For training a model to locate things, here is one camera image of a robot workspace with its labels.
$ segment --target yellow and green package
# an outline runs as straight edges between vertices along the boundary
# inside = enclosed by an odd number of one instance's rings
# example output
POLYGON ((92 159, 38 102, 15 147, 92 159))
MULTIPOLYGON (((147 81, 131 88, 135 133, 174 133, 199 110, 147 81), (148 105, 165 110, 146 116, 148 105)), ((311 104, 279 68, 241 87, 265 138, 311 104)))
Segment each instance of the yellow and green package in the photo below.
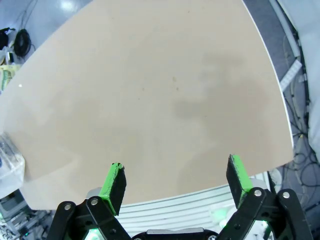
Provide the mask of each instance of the yellow and green package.
POLYGON ((1 65, 0 66, 0 94, 9 84, 21 65, 1 65))

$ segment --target table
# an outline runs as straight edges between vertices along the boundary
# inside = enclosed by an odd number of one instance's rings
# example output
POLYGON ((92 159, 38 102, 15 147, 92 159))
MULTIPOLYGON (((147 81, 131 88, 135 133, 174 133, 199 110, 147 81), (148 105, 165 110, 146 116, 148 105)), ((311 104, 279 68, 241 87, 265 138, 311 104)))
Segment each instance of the table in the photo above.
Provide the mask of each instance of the table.
POLYGON ((94 0, 22 66, 0 113, 32 209, 81 203, 114 162, 133 204, 226 184, 230 153, 249 175, 293 157, 275 71, 240 0, 94 0))

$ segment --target silver bolt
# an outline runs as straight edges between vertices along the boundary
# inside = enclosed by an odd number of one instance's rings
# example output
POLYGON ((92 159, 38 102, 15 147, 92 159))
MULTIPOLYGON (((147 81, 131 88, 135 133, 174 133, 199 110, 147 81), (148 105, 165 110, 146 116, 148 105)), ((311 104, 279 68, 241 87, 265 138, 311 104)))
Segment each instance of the silver bolt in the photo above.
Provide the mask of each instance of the silver bolt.
POLYGON ((208 237, 208 240, 215 240, 216 239, 216 236, 215 235, 211 235, 208 237))
POLYGON ((290 194, 285 191, 284 193, 282 193, 282 196, 285 198, 285 199, 288 199, 290 197, 290 194))
POLYGON ((64 210, 69 210, 71 208, 71 204, 70 203, 67 203, 65 206, 64 206, 64 210))
POLYGON ((255 191, 254 191, 254 195, 255 195, 256 197, 260 197, 260 196, 262 195, 262 192, 261 192, 260 190, 255 190, 255 191))
POLYGON ((91 200, 91 205, 94 206, 98 203, 98 199, 97 198, 94 198, 91 200))

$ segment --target green tape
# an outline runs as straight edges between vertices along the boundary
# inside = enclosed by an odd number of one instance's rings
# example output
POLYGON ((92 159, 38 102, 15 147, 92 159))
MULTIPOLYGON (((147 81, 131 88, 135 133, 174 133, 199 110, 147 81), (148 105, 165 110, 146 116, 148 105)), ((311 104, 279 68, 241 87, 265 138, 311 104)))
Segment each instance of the green tape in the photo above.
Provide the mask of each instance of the green tape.
POLYGON ((245 194, 248 193, 254 186, 247 174, 245 166, 241 161, 240 157, 238 155, 232 155, 232 161, 242 188, 242 193, 240 197, 240 202, 242 202, 245 194))
POLYGON ((109 206, 112 210, 113 215, 117 215, 114 206, 112 205, 112 202, 110 200, 110 192, 112 189, 112 186, 115 182, 115 179, 118 175, 118 172, 120 169, 123 168, 123 165, 121 163, 113 163, 110 167, 110 170, 108 172, 108 175, 105 178, 104 184, 100 190, 99 197, 103 200, 107 201, 109 203, 109 206))

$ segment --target gray floor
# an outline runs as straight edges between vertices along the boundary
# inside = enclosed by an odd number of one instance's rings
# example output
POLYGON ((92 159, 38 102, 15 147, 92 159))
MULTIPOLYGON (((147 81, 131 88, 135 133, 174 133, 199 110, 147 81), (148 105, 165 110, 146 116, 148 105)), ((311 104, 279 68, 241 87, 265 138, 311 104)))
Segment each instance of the gray floor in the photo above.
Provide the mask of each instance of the gray floor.
MULTIPOLYGON (((26 28, 35 49, 37 49, 67 19, 89 2, 91 0, 0 0, 0 29, 6 27, 16 28, 17 30, 26 28)), ((295 60, 283 28, 269 1, 244 0, 244 2, 266 44, 276 74, 281 79, 295 60)), ((32 55, 33 51, 31 49, 25 60, 32 55)), ((298 76, 294 97, 302 111, 305 106, 304 91, 304 84, 299 82, 298 76)), ((288 99, 288 104, 293 106, 290 90, 288 89, 284 95, 288 99)), ((293 113, 290 110, 288 111, 290 120, 294 123, 293 113)), ((293 126, 292 132, 297 133, 297 131, 293 126)), ((302 186, 301 172, 303 167, 306 166, 302 177, 303 182, 313 186, 317 185, 318 182, 320 183, 320 179, 317 179, 320 178, 320 170, 317 165, 310 164, 311 161, 315 161, 315 158, 312 154, 309 154, 311 150, 307 138, 304 136, 301 139, 299 138, 301 135, 297 136, 294 137, 294 142, 295 147, 299 146, 298 151, 295 150, 299 154, 295 157, 294 162, 287 164, 285 167, 280 167, 279 170, 283 175, 282 187, 294 189, 303 208, 307 209, 320 200, 320 191, 317 187, 302 186)), ((312 229, 320 227, 319 217, 317 217, 319 213, 320 206, 306 212, 312 229)))

